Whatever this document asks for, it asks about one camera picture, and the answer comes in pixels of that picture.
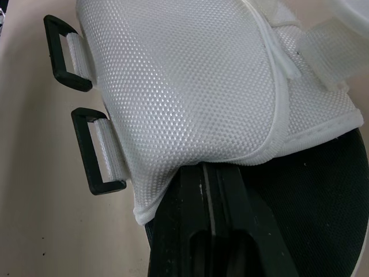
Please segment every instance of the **textured mesh pad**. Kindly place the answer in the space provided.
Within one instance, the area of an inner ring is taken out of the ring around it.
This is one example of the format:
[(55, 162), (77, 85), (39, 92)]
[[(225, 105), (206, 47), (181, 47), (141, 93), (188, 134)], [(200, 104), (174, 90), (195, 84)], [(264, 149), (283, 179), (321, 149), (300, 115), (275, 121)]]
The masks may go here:
[[(277, 7), (265, 12), (269, 19), (286, 14)], [(303, 75), (289, 81), (289, 103), (278, 54), (241, 0), (79, 0), (77, 10), (140, 224), (184, 164), (260, 164), (362, 124), (347, 88), (327, 93), (297, 54), (300, 29), (279, 27)]]

